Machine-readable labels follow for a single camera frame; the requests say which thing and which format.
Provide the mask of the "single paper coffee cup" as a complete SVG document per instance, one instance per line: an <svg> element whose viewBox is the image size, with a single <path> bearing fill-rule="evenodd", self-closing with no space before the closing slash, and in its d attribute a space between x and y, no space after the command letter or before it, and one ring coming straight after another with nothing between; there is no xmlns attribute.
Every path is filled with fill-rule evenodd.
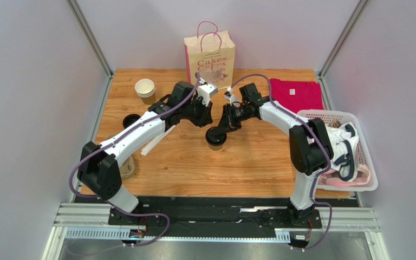
<svg viewBox="0 0 416 260"><path fill-rule="evenodd" d="M212 143L208 143L209 149L213 150L213 151L220 151L224 144L212 144Z"/></svg>

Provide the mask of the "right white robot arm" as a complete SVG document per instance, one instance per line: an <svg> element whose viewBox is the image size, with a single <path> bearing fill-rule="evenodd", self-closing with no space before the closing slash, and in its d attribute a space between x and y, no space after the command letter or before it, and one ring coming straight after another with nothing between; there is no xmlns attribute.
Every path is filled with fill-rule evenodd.
<svg viewBox="0 0 416 260"><path fill-rule="evenodd" d="M268 122L287 134L296 179L285 216L293 226L306 224L315 208L317 178L331 168L334 155L324 122L299 116L271 97L262 96L253 83L239 90L240 104L225 104L218 126L207 130L205 139L213 150L222 147L227 134L241 129L241 123L251 118Z"/></svg>

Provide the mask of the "black plastic cup lid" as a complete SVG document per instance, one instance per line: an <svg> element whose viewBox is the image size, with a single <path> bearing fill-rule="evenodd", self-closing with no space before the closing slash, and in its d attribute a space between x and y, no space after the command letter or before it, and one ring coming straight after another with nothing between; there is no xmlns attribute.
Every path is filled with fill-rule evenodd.
<svg viewBox="0 0 416 260"><path fill-rule="evenodd" d="M217 133L216 127L209 128L205 133L205 140L210 146L223 146L227 140L226 133Z"/></svg>

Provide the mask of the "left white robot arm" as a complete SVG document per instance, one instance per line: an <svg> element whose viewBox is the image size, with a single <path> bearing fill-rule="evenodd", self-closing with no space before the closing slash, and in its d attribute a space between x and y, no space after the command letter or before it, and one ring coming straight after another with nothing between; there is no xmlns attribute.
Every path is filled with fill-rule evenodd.
<svg viewBox="0 0 416 260"><path fill-rule="evenodd" d="M81 160L73 172L77 179L99 199L122 212L132 213L138 198L122 184L120 166L141 146L168 131L181 120L197 127L213 122L211 98L218 88L203 80L196 86L180 81L172 93L152 104L136 122L100 144L88 142L83 146Z"/></svg>

